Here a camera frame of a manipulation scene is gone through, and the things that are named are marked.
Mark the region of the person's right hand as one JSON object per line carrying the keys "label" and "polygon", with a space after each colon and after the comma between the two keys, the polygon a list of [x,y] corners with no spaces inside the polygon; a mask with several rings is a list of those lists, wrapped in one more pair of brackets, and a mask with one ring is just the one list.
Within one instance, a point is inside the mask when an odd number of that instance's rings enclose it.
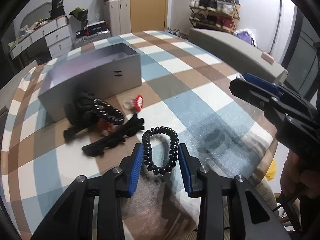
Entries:
{"label": "person's right hand", "polygon": [[303,192],[309,198],[319,196],[319,172],[302,169],[303,161],[292,150],[289,150],[280,178],[281,192],[285,196],[294,193],[299,183],[305,185]]}

